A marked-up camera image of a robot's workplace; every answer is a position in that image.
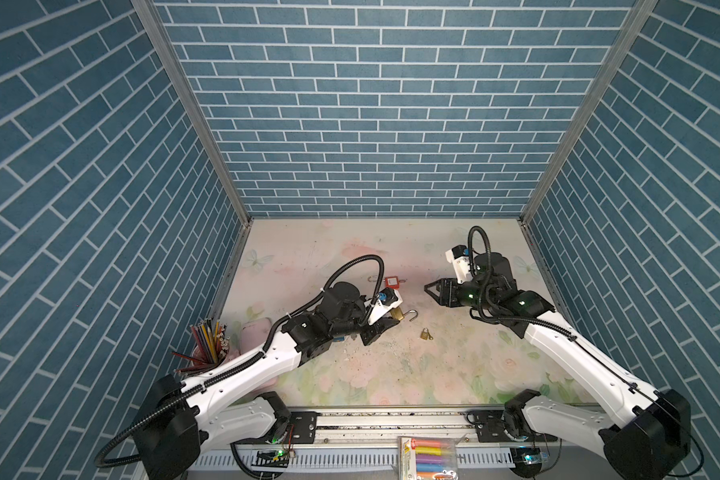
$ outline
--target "plastic packaging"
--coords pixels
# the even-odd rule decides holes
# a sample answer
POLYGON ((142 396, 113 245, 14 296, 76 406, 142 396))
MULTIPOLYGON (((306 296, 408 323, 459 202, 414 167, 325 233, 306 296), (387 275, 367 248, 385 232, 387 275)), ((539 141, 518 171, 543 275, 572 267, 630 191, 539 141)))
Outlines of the plastic packaging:
POLYGON ((400 480, 458 480, 456 442, 400 437, 400 480))

